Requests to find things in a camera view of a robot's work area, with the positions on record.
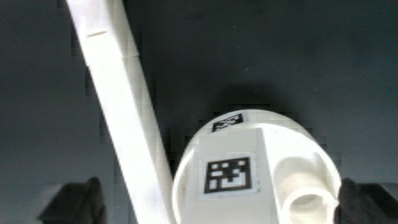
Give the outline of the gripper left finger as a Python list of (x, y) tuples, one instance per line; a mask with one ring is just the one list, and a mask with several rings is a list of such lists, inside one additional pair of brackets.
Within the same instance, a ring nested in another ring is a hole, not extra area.
[(106, 224), (106, 206), (99, 178), (67, 183), (37, 217), (42, 224)]

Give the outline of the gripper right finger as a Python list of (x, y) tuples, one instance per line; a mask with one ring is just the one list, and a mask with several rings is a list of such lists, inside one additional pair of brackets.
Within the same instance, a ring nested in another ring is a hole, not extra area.
[(398, 224), (398, 183), (341, 180), (334, 224)]

